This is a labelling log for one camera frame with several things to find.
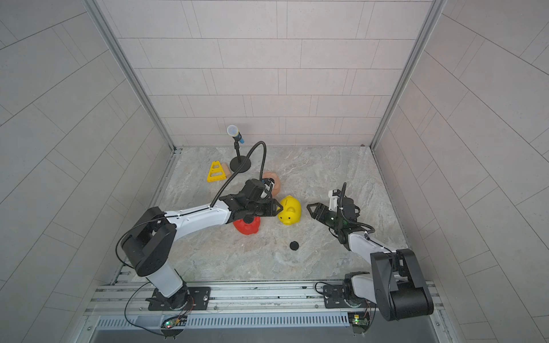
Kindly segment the yellow piggy bank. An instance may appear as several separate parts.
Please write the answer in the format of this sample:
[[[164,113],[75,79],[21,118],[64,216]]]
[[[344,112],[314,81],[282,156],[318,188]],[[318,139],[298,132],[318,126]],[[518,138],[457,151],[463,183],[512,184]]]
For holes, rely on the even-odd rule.
[[[281,223],[286,226],[297,224],[300,221],[302,214],[300,202],[292,196],[287,196],[280,204],[283,206],[283,211],[278,214]]]

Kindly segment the pink piggy bank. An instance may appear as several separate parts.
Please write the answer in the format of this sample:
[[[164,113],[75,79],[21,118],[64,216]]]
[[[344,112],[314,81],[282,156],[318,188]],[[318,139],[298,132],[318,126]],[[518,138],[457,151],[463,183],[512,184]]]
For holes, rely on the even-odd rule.
[[[272,180],[272,195],[277,197],[281,190],[281,181],[278,175],[272,171],[264,171],[262,178]]]

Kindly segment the red piggy bank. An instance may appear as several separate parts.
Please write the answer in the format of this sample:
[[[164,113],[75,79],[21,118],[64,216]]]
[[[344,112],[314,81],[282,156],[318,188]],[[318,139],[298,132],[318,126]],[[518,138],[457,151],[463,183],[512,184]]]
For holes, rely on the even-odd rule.
[[[259,217],[250,216],[233,222],[236,230],[244,235],[257,234],[259,232],[260,224],[261,221]]]

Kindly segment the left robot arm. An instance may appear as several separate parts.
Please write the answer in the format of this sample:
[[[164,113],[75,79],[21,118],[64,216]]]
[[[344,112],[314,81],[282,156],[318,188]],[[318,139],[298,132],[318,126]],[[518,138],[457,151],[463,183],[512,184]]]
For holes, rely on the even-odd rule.
[[[272,195],[274,185],[273,178],[250,179],[237,194],[220,196],[211,204],[178,211],[148,209],[118,243],[136,274],[155,287],[157,297],[148,300],[163,310],[183,308],[190,291],[169,263],[174,243],[210,227],[276,217],[283,206]]]

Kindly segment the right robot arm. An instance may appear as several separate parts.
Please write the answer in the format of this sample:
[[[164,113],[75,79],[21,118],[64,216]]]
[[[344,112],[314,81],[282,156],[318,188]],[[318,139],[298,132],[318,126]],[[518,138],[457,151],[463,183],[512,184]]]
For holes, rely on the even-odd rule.
[[[348,251],[362,257],[371,271],[345,276],[348,303],[372,301],[387,320],[404,320],[434,313],[434,301],[413,250],[392,250],[374,240],[375,229],[356,221],[360,209],[346,196],[333,195],[328,206],[307,205],[310,216],[324,224]]]

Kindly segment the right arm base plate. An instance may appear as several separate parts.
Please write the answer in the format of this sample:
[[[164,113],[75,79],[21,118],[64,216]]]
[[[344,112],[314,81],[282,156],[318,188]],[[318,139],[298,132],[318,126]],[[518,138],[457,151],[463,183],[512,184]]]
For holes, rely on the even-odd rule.
[[[319,282],[319,285],[315,289],[323,296],[327,309],[367,309],[368,307],[377,307],[376,303],[351,294],[350,287],[342,284]]]

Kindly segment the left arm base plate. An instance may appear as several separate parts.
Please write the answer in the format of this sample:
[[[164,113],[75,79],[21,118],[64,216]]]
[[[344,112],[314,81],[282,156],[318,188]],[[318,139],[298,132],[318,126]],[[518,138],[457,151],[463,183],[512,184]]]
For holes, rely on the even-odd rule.
[[[193,310],[206,310],[210,301],[210,287],[183,287],[173,296],[167,298],[158,289],[153,291],[151,297],[146,301],[149,303],[149,311],[168,311],[168,310],[189,310],[192,305]]]

